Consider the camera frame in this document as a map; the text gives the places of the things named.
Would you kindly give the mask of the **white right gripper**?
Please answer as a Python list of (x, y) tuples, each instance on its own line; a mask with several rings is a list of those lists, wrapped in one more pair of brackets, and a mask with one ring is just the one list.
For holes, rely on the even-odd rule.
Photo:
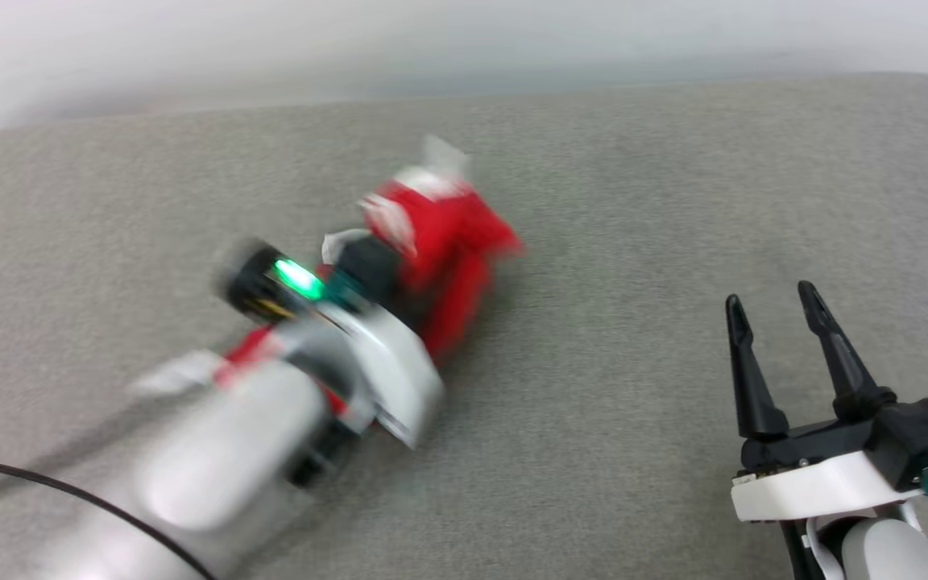
[[(818, 337), (835, 389), (840, 421), (872, 419), (897, 403), (870, 372), (809, 280), (797, 291), (804, 318)], [(773, 403), (752, 351), (752, 328), (736, 294), (725, 301), (727, 334), (743, 469), (733, 478), (731, 500), (741, 521), (769, 522), (835, 516), (901, 503), (922, 494), (918, 485), (895, 491), (864, 452), (872, 423), (837, 421), (796, 427)]]

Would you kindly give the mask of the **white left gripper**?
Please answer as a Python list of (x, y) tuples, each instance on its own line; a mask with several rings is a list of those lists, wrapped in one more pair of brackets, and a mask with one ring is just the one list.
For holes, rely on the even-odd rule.
[(295, 329), (295, 354), (338, 394), (338, 422), (353, 433), (379, 423), (409, 449), (424, 440), (445, 386), (423, 342), (393, 313), (322, 304)]

